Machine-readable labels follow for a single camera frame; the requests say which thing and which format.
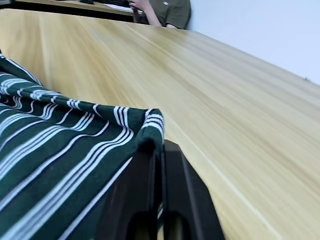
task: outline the cloth fold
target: cloth fold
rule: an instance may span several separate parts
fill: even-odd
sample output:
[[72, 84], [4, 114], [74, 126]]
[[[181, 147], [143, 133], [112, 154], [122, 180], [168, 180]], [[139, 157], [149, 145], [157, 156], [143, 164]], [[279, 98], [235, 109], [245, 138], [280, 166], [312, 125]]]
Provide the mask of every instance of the cloth fold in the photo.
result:
[[0, 239], [93, 239], [108, 189], [164, 131], [158, 109], [68, 98], [0, 54]]

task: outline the light wood tabletop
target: light wood tabletop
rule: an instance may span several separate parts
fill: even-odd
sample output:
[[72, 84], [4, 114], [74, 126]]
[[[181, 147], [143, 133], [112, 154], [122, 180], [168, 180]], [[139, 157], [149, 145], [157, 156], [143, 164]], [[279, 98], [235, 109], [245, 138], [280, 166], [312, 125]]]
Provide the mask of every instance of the light wood tabletop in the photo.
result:
[[320, 86], [192, 31], [12, 9], [0, 18], [3, 54], [46, 87], [159, 108], [227, 238], [320, 238]]
[[133, 16], [132, 11], [126, 9], [116, 9], [109, 6], [106, 6], [100, 2], [94, 2], [94, 4], [86, 4], [83, 2], [79, 2], [77, 0], [66, 0], [66, 1], [56, 1], [56, 0], [15, 0], [16, 2], [24, 2], [24, 3], [35, 3], [35, 4], [46, 4], [53, 6], [60, 6], [66, 8], [76, 8], [76, 9], [84, 9], [84, 10], [93, 10], [111, 14], [119, 14], [126, 16]]

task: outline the table surface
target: table surface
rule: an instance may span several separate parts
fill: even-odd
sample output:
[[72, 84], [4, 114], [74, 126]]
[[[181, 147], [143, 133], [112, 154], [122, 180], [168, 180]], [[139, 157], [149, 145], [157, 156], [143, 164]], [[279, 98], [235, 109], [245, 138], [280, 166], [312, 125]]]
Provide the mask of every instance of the table surface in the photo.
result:
[[127, 15], [133, 16], [134, 14], [130, 10], [125, 9], [116, 9], [109, 6], [104, 5], [100, 2], [94, 2], [94, 4], [86, 4], [83, 2], [79, 2], [77, 0], [66, 0], [66, 1], [56, 1], [56, 0], [15, 0], [16, 2], [25, 2], [25, 3], [36, 3], [36, 4], [47, 4], [47, 5], [54, 5], [54, 6], [61, 6], [61, 7], [68, 7], [68, 8], [76, 8], [76, 9], [86, 9], [86, 10], [93, 10], [111, 14], [120, 14], [120, 15]]
[[159, 108], [230, 239], [320, 237], [320, 86], [196, 32], [5, 9], [0, 48], [50, 89]]

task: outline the person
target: person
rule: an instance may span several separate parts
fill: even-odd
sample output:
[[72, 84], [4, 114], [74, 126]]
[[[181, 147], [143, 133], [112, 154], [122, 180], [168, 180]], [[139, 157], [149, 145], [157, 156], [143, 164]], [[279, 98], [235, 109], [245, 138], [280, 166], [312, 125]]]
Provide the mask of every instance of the person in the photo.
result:
[[185, 29], [191, 15], [190, 0], [130, 0], [129, 5], [135, 23], [158, 27]]
[[65, 97], [0, 51], [0, 239], [95, 239], [110, 186], [145, 142], [160, 156], [164, 129], [158, 109]]

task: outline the black object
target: black object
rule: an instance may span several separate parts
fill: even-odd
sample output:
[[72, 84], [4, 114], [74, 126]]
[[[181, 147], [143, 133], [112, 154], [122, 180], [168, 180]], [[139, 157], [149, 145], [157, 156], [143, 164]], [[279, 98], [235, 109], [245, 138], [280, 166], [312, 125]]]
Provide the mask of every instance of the black object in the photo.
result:
[[21, 9], [21, 10], [31, 10], [38, 12], [48, 12], [48, 13], [58, 13], [58, 14], [69, 14], [77, 16], [85, 16], [91, 18], [99, 19], [110, 19], [116, 21], [130, 22], [133, 23], [134, 18], [129, 15], [111, 13], [105, 11], [97, 11], [90, 9], [82, 9], [69, 6], [58, 6], [45, 3], [35, 3], [35, 2], [26, 2], [26, 1], [7, 1], [7, 4], [1, 5], [0, 9]]
[[225, 239], [206, 185], [168, 140], [161, 159], [151, 145], [137, 151], [111, 187], [96, 239], [156, 240], [160, 215], [164, 240]]
[[79, 0], [79, 2], [84, 4], [94, 4], [94, 1], [92, 0]]
[[95, 0], [95, 2], [103, 3], [103, 4], [113, 4], [121, 7], [129, 8], [128, 0]]

